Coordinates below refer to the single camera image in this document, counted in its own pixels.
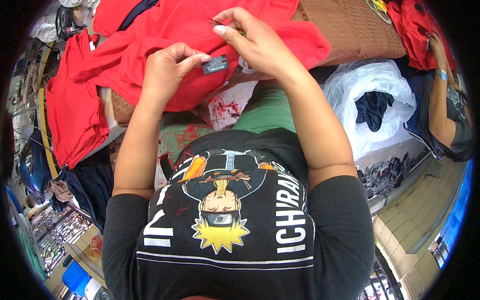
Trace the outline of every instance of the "plastic bag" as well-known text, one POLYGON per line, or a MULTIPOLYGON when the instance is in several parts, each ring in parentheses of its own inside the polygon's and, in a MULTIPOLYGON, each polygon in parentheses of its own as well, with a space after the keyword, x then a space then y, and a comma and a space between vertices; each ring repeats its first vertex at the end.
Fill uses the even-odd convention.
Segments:
POLYGON ((417 106, 415 95, 393 60, 370 59, 342 64, 326 80, 324 93, 347 133, 354 160, 380 149, 380 142, 393 137, 417 106), (372 132, 366 122, 356 123, 355 101, 371 91, 389 93, 394 98, 377 132, 372 132))
POLYGON ((103 243, 103 236, 99 232, 94 237, 92 237, 92 241, 88 245, 88 254, 93 257, 100 257, 102 253, 102 243, 103 243))
POLYGON ((60 3, 57 1, 52 1, 50 3, 30 31, 31 37, 37 37, 44 43, 53 42, 57 39, 55 18, 57 17, 57 10, 59 7, 60 3))

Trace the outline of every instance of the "bracelet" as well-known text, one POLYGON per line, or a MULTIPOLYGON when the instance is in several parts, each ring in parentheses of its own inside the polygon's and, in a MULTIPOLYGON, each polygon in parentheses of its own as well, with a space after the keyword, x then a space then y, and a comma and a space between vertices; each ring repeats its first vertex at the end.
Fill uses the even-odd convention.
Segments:
POLYGON ((444 70, 436 69, 435 76, 440 76, 440 78, 447 81, 447 72, 445 72, 444 70))

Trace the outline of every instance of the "green fabric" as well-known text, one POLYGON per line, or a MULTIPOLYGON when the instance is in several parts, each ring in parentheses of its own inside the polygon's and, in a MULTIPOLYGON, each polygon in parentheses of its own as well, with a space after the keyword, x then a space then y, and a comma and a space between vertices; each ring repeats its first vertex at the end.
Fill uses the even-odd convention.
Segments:
MULTIPOLYGON (((277 84, 256 91, 233 126, 233 129, 257 134, 274 128, 297 133, 287 95, 277 84)), ((213 131, 191 111, 164 113, 159 127, 160 150, 173 165, 190 142, 213 131)))
POLYGON ((16 233, 18 240, 23 246, 25 257, 29 261, 32 270, 36 273, 41 282, 45 282, 47 279, 47 274, 45 274, 42 263, 40 262, 35 250, 30 247, 30 244, 27 240, 28 237, 24 235, 24 232, 21 228, 18 228, 16 233))
POLYGON ((199 137, 215 131, 190 111, 165 113, 160 122, 160 150, 172 166, 180 152, 199 137))
POLYGON ((262 133, 285 128, 297 133, 287 95, 280 85, 268 85, 255 93, 233 129, 262 133))

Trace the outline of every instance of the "brown fabric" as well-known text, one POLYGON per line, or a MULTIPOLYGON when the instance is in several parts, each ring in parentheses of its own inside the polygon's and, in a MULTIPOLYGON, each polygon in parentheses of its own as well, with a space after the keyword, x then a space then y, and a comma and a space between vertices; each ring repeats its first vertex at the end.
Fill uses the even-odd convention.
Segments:
MULTIPOLYGON (((314 23, 332 49, 317 66, 332 66, 372 57, 399 58, 405 47, 392 24, 383 22, 363 0, 300 0, 292 21, 314 23)), ((244 74, 235 68, 228 84, 210 96, 218 95, 236 84, 272 77, 260 72, 244 74)), ((113 116, 119 126, 127 127, 135 107, 122 96, 112 93, 113 116)))
POLYGON ((50 187, 60 202, 68 202, 73 197, 72 193, 68 189, 67 183, 63 180, 50 180, 50 187))

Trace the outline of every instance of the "green pants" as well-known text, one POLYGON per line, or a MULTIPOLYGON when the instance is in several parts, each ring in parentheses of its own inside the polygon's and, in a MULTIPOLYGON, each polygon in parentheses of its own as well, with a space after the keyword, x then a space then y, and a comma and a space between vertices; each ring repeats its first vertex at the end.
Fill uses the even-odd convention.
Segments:
MULTIPOLYGON (((262 133, 274 128, 296 133, 287 95, 278 84, 255 88, 233 129, 262 133)), ((186 145, 213 131, 190 111, 166 113, 160 123, 160 149, 173 165, 186 145)))

